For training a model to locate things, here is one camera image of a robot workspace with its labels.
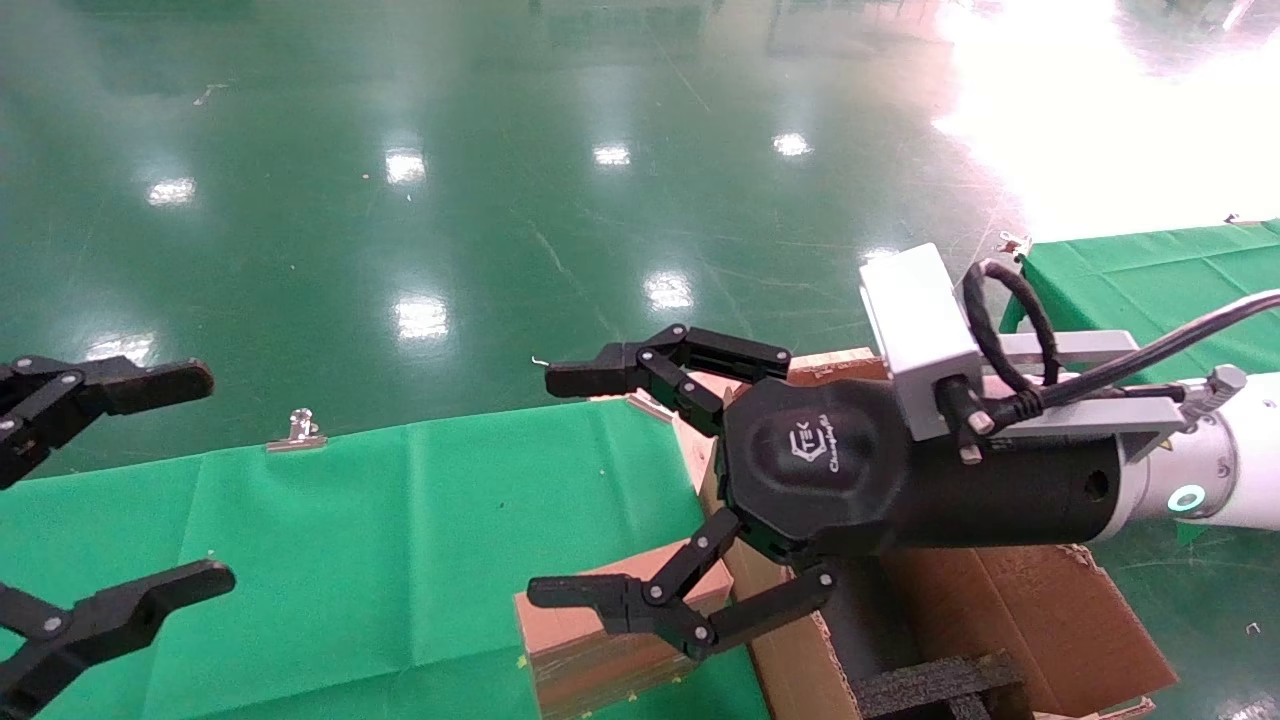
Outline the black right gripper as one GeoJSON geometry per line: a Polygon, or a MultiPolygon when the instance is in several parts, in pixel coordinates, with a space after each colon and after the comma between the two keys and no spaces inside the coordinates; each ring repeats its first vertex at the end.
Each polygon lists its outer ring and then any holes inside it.
{"type": "Polygon", "coordinates": [[[719,495],[731,509],[712,514],[649,580],[535,577],[529,602],[590,609],[611,635],[655,635],[703,661],[815,612],[837,585],[836,570],[820,562],[700,614],[689,592],[740,536],[774,561],[1075,544],[1101,537],[1116,511],[1121,459],[1112,438],[1014,439],[968,465],[952,439],[911,437],[887,382],[791,386],[778,380],[791,359],[786,348],[673,324],[608,343],[589,361],[548,364],[553,397],[641,389],[700,434],[721,436],[719,495]],[[724,409],[691,372],[751,387],[724,409]]]}

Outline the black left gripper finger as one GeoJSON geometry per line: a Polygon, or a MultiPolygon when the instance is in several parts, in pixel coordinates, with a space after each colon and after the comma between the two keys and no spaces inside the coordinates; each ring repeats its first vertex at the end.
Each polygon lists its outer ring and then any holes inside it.
{"type": "Polygon", "coordinates": [[[83,363],[23,356],[1,365],[1,488],[24,480],[102,415],[193,402],[214,392],[198,359],[140,366],[124,356],[83,363]]]}
{"type": "Polygon", "coordinates": [[[236,583],[227,564],[198,560],[100,589],[70,609],[3,585],[3,629],[22,639],[1,665],[3,717],[36,717],[90,669],[150,647],[173,612],[236,583]]]}

